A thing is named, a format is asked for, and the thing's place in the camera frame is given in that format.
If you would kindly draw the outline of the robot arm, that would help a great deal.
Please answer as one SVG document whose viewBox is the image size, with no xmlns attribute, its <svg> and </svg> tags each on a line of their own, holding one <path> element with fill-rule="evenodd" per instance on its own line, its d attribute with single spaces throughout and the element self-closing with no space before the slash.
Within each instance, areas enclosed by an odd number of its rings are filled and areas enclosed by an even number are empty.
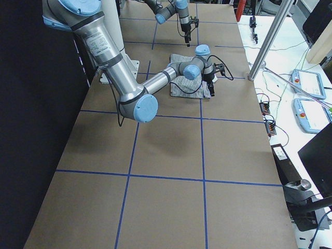
<svg viewBox="0 0 332 249">
<path fill-rule="evenodd" d="M 44 24 L 50 28 L 73 32 L 85 44 L 99 69 L 115 86 L 119 100 L 117 112 L 137 122 L 150 122 L 158 110 L 154 93 L 178 76 L 194 80 L 201 75 L 210 94 L 216 66 L 210 60 L 207 45 L 195 48 L 189 62 L 174 62 L 151 79 L 137 83 L 126 58 L 119 15 L 115 1 L 43 1 Z"/>
<path fill-rule="evenodd" d="M 188 2 L 183 0 L 169 1 L 166 7 L 163 7 L 158 1 L 145 0 L 143 3 L 155 14 L 155 19 L 159 24 L 164 24 L 172 16 L 177 15 L 177 20 L 181 25 L 183 35 L 177 30 L 179 35 L 184 38 L 187 47 L 190 47 L 191 33 L 199 26 L 199 19 L 189 14 Z"/>
</svg>

